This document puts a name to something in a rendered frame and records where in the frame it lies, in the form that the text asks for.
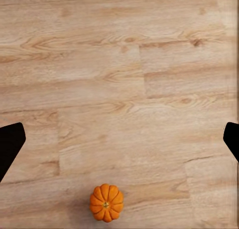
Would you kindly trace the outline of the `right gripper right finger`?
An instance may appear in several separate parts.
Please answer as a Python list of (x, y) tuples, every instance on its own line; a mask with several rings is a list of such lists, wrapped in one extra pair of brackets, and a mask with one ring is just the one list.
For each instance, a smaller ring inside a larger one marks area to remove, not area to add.
[(239, 162), (239, 124), (228, 122), (223, 140)]

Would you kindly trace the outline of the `pumpkin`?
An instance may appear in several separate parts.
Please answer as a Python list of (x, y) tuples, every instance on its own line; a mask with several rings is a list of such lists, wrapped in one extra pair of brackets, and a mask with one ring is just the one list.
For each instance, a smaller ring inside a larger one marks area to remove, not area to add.
[(90, 210), (98, 221), (110, 223), (117, 220), (123, 210), (123, 193), (115, 185), (95, 187), (90, 197)]

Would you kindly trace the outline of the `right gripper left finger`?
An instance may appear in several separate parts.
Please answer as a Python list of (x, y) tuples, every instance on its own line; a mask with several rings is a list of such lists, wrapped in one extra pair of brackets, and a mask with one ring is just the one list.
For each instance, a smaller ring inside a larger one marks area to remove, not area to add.
[(0, 182), (26, 141), (21, 122), (0, 128)]

